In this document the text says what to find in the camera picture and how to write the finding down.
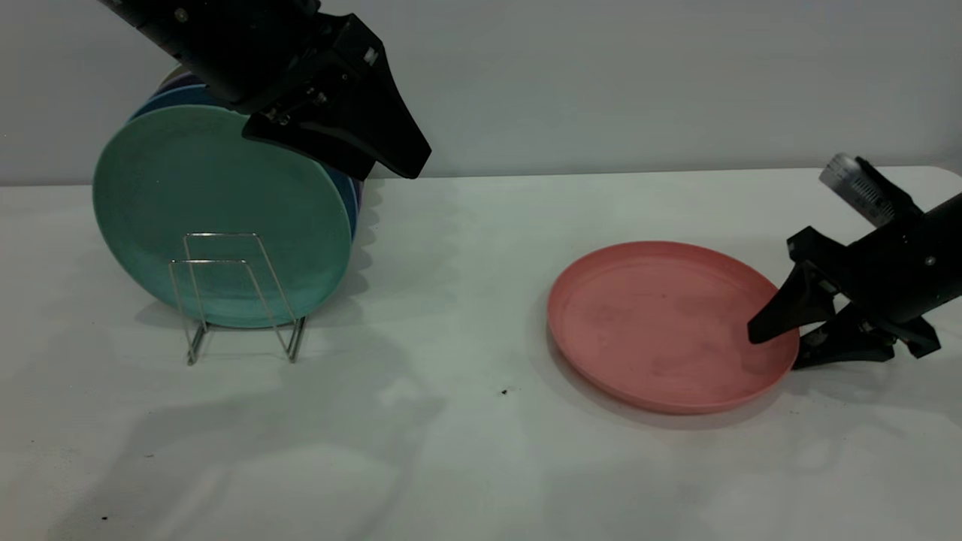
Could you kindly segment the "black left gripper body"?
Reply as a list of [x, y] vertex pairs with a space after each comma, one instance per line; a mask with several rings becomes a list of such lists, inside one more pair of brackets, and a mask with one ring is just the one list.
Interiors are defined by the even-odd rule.
[[352, 26], [353, 15], [315, 14], [305, 29], [289, 30], [284, 38], [292, 40], [271, 58], [262, 56], [256, 64], [254, 84], [247, 92], [247, 113], [268, 112], [276, 103], [291, 107], [319, 89], [322, 72], [334, 64], [334, 42]]

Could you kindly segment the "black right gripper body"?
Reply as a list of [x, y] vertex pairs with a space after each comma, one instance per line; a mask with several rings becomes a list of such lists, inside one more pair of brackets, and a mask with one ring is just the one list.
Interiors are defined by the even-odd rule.
[[836, 315], [854, 304], [916, 358], [941, 349], [924, 317], [942, 306], [942, 258], [932, 243], [910, 234], [886, 240], [870, 234], [844, 246], [807, 228], [791, 238], [789, 253], [795, 264], [807, 261], [820, 271], [822, 287], [833, 290]]

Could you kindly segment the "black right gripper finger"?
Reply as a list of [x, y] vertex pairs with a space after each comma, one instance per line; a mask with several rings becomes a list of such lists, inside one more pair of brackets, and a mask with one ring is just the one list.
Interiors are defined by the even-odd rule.
[[864, 311], [845, 305], [830, 321], [801, 336], [793, 370], [849, 361], [886, 362], [894, 358], [894, 337], [870, 323]]
[[811, 323], [827, 322], [837, 313], [831, 288], [822, 287], [822, 276], [811, 264], [796, 263], [772, 299], [750, 319], [750, 343], [766, 343], [790, 330]]

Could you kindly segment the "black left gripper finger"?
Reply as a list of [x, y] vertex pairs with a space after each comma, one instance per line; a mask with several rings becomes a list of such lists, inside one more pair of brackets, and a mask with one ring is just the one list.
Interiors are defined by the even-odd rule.
[[355, 14], [335, 17], [334, 57], [346, 83], [332, 109], [348, 141], [398, 176], [415, 179], [431, 147], [396, 85], [387, 48]]
[[367, 179], [374, 170], [374, 158], [353, 145], [329, 134], [303, 128], [292, 120], [282, 124], [269, 120], [264, 114], [253, 114], [244, 124], [243, 137], [295, 152], [360, 181]]

